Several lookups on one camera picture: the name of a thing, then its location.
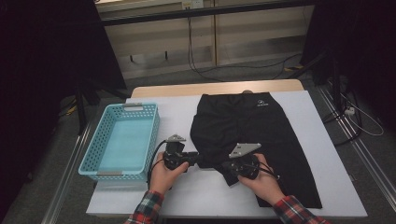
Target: plaid sleeve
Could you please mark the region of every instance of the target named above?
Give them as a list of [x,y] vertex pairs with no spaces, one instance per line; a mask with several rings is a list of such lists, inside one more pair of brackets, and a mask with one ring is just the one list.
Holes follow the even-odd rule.
[[124,224],[138,223],[149,224],[155,223],[158,213],[163,204],[163,195],[161,193],[149,190],[145,193],[142,202],[136,207],[134,213],[129,216]]
[[283,223],[308,223],[308,224],[329,224],[322,217],[314,216],[308,209],[294,197],[287,196],[274,204],[274,211]]

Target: white table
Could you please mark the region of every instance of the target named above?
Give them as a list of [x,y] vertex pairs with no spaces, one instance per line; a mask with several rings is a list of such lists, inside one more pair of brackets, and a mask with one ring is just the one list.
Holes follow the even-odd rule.
[[[283,107],[315,178],[322,209],[310,211],[322,217],[366,217],[361,200],[327,134],[307,91],[271,92]],[[128,99],[127,102],[156,102],[161,117],[157,144],[177,133],[187,139],[185,150],[194,151],[190,128],[200,95]],[[99,182],[87,213],[100,217],[127,216],[140,203],[146,185]],[[228,187],[214,170],[190,167],[168,192],[162,217],[271,218],[271,208],[258,206],[250,189]]]

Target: white cable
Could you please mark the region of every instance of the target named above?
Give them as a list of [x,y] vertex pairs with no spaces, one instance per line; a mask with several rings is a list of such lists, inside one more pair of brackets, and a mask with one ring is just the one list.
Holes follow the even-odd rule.
[[363,129],[361,126],[359,126],[355,121],[353,121],[353,119],[352,119],[352,118],[350,117],[350,115],[348,114],[350,121],[351,121],[356,127],[358,127],[359,129],[361,129],[361,130],[364,131],[365,133],[368,133],[368,134],[370,134],[370,135],[372,135],[372,136],[380,136],[380,135],[384,134],[384,129],[382,128],[382,126],[381,126],[378,122],[375,121],[375,119],[373,119],[372,117],[370,117],[370,115],[368,115],[367,113],[365,113],[364,111],[362,111],[361,109],[359,109],[356,105],[352,104],[352,102],[350,102],[350,101],[344,96],[343,93],[341,93],[341,96],[342,96],[344,99],[346,99],[351,105],[353,105],[357,110],[359,110],[362,114],[364,114],[364,115],[367,116],[369,119],[371,119],[371,120],[381,129],[381,133],[370,133],[370,132],[364,130],[364,129]]

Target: black garment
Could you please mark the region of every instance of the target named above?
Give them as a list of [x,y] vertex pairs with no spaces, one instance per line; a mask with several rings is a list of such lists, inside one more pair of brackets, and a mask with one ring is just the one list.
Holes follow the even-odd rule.
[[[198,104],[191,125],[191,140],[204,156],[201,168],[215,168],[229,186],[238,179],[221,164],[236,143],[260,143],[262,153],[280,175],[282,191],[296,196],[305,207],[321,208],[314,177],[303,149],[282,107],[270,95],[241,93],[207,95]],[[270,206],[259,199],[260,206]]]

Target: human hand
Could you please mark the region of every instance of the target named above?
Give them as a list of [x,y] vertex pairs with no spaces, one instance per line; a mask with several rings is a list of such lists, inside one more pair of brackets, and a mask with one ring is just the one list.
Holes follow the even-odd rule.
[[163,152],[158,153],[157,162],[152,169],[149,189],[164,195],[173,186],[177,177],[189,168],[189,163],[185,161],[175,170],[169,170],[163,161]]
[[[254,155],[257,156],[259,162],[262,162],[268,166],[268,163],[262,154]],[[268,168],[262,164],[260,164],[260,167],[262,169],[268,170]],[[267,201],[271,205],[274,205],[285,197],[285,195],[282,193],[282,190],[280,190],[276,179],[272,175],[269,175],[263,171],[259,171],[259,174],[254,180],[243,177],[241,175],[238,176],[238,179],[243,185],[252,189],[258,197]]]

